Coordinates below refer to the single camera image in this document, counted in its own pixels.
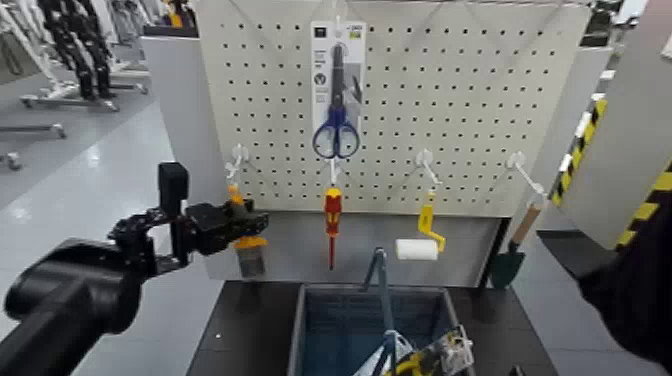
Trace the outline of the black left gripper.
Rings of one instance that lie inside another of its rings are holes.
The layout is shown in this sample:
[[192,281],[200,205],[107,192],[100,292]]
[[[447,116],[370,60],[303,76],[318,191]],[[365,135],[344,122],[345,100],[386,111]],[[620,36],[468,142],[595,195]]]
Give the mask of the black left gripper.
[[186,208],[189,246],[192,252],[209,256],[225,250],[235,240],[230,217],[244,217],[235,222],[236,245],[267,245],[261,233],[269,225],[267,213],[254,213],[254,200],[234,199],[225,205],[200,203]]

